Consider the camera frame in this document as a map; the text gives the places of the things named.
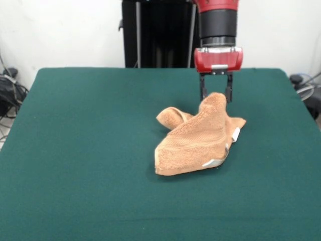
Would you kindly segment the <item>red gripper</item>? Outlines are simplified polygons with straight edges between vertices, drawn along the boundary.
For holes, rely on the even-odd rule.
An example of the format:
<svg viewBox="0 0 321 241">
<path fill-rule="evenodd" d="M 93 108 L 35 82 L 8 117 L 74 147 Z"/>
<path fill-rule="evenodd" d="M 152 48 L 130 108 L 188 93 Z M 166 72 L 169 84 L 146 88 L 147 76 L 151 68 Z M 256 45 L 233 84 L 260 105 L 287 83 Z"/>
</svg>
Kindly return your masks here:
<svg viewBox="0 0 321 241">
<path fill-rule="evenodd" d="M 207 96 L 205 88 L 206 74 L 225 74 L 239 71 L 243 62 L 241 47 L 203 47 L 194 50 L 194 64 L 200 73 L 200 100 Z M 232 101 L 233 73 L 227 74 L 225 89 L 226 101 Z"/>
</svg>

